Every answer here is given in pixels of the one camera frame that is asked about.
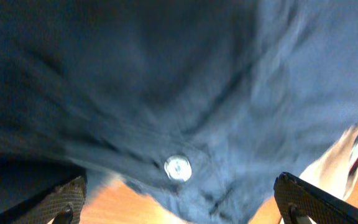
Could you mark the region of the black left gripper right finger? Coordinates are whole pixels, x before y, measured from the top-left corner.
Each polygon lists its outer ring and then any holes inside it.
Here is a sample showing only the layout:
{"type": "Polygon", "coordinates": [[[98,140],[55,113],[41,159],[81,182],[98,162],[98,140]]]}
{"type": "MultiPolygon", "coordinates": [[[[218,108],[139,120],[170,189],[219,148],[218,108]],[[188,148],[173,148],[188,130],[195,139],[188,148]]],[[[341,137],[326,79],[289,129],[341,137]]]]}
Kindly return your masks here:
{"type": "Polygon", "coordinates": [[[273,189],[284,224],[358,224],[358,208],[291,173],[281,173],[273,189]]]}

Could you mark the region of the dark blue denim shorts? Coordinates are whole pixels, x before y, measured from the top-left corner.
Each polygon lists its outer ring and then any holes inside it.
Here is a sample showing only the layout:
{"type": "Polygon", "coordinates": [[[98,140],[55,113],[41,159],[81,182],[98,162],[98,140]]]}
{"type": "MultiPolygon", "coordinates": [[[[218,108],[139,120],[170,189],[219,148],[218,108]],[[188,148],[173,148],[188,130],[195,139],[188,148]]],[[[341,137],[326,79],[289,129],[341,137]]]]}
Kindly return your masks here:
{"type": "Polygon", "coordinates": [[[358,0],[0,1],[7,184],[121,174],[186,221],[246,223],[356,123],[358,0]]]}

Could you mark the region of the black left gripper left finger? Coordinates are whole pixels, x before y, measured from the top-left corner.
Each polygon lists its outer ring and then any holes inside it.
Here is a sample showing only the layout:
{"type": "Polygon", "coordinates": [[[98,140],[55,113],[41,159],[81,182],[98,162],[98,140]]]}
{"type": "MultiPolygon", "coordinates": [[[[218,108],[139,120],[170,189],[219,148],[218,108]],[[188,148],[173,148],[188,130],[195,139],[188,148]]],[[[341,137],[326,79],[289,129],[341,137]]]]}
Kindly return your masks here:
{"type": "Polygon", "coordinates": [[[79,224],[86,201],[81,175],[51,187],[0,213],[0,224],[79,224]]]}

